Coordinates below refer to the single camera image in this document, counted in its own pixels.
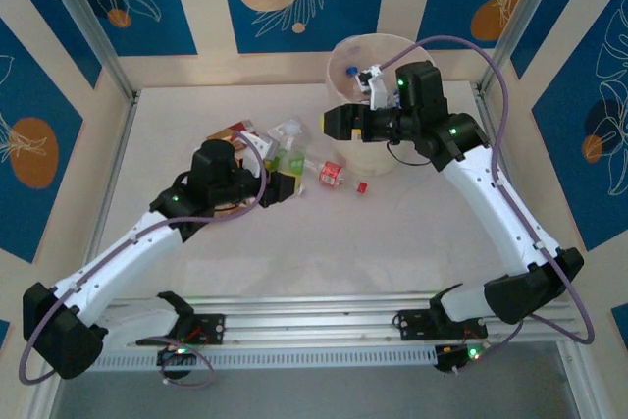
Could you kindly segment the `small black controller board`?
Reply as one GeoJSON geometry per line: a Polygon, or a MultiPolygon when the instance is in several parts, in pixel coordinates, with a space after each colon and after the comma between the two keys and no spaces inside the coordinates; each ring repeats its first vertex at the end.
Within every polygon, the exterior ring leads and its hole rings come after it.
{"type": "Polygon", "coordinates": [[[157,354],[157,367],[168,381],[183,379],[191,373],[190,367],[196,363],[196,356],[187,348],[168,345],[157,354]]]}
{"type": "Polygon", "coordinates": [[[492,345],[488,342],[437,345],[435,368],[444,374],[458,375],[467,366],[479,360],[491,347],[492,345]]]}

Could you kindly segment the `red gold label bottle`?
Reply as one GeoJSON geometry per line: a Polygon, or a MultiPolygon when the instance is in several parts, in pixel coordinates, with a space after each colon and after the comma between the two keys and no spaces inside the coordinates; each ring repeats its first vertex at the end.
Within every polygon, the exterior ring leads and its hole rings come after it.
{"type": "Polygon", "coordinates": [[[235,148],[235,158],[241,160],[246,150],[246,144],[235,135],[236,131],[256,133],[255,126],[250,120],[242,120],[208,135],[207,139],[221,139],[229,142],[235,148]]]}

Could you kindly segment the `aluminium frame leg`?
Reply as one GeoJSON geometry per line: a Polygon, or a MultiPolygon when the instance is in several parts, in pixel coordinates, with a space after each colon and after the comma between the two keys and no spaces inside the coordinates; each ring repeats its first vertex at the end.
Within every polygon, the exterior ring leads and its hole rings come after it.
{"type": "Polygon", "coordinates": [[[559,341],[559,355],[580,419],[604,419],[598,385],[584,348],[571,340],[559,341]]]}
{"type": "Polygon", "coordinates": [[[36,385],[22,419],[49,419],[62,379],[58,375],[36,385]]]}

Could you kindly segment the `clear bottle white label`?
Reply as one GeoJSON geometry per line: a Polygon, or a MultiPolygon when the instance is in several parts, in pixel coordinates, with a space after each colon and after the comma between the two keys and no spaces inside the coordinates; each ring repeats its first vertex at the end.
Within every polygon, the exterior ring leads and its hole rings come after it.
{"type": "Polygon", "coordinates": [[[290,118],[276,125],[268,130],[268,135],[285,150],[304,151],[311,141],[308,127],[299,118],[290,118]]]}

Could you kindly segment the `clear bottle green label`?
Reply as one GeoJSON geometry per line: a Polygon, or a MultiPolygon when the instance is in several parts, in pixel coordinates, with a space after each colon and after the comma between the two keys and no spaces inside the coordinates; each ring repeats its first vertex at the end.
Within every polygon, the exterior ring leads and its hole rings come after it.
{"type": "Polygon", "coordinates": [[[306,149],[304,151],[299,149],[285,150],[280,146],[275,159],[273,161],[268,161],[266,167],[270,171],[280,171],[300,176],[301,184],[301,178],[305,167],[305,151],[306,149]]]}

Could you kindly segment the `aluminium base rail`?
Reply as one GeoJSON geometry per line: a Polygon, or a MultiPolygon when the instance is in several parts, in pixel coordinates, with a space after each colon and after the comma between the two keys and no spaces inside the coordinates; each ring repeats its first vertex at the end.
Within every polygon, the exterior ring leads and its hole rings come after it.
{"type": "MultiPolygon", "coordinates": [[[[400,310],[428,306],[428,292],[326,296],[206,296],[187,303],[198,314],[223,314],[225,348],[308,348],[400,345],[393,326],[400,310]]],[[[107,352],[133,346],[136,340],[168,333],[174,308],[158,297],[119,298],[97,316],[108,329],[107,352]]]]}

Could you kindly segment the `clear bottle red label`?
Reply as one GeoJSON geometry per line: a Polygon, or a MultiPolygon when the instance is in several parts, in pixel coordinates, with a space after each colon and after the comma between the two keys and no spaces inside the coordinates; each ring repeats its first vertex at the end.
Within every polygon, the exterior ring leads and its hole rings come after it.
{"type": "Polygon", "coordinates": [[[360,177],[351,173],[346,167],[337,162],[306,157],[304,160],[305,169],[321,185],[333,189],[348,188],[357,194],[365,194],[368,184],[360,177]]]}

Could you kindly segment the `white bin with plastic liner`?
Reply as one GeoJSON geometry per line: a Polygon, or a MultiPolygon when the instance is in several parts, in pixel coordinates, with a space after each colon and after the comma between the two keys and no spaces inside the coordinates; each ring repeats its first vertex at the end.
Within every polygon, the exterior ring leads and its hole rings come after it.
{"type": "MultiPolygon", "coordinates": [[[[339,42],[330,54],[326,70],[329,107],[346,103],[367,104],[369,97],[361,93],[350,69],[363,71],[373,65],[382,66],[412,44],[404,37],[385,33],[355,35],[339,42]]],[[[357,132],[352,140],[332,140],[331,145],[350,172],[364,177],[390,172],[397,164],[396,158],[405,156],[412,149],[412,145],[405,142],[398,145],[395,156],[391,156],[383,142],[364,143],[357,132]]]]}

